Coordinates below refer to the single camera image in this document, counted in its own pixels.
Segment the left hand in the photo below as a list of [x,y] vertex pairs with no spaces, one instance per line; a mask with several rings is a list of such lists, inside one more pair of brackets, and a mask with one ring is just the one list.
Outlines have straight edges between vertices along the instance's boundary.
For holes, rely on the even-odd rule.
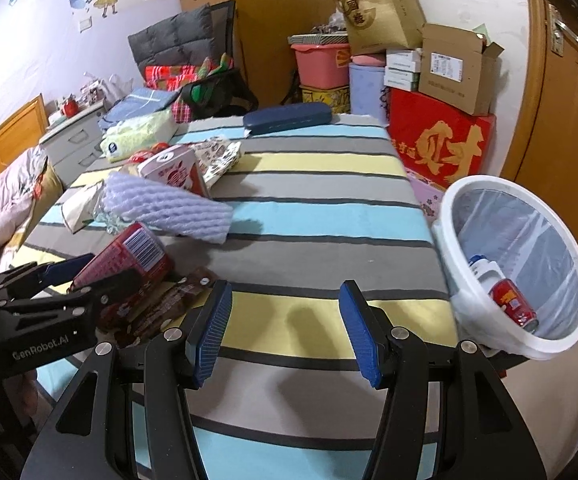
[[8,379],[8,396],[19,417],[33,417],[38,409],[37,370]]

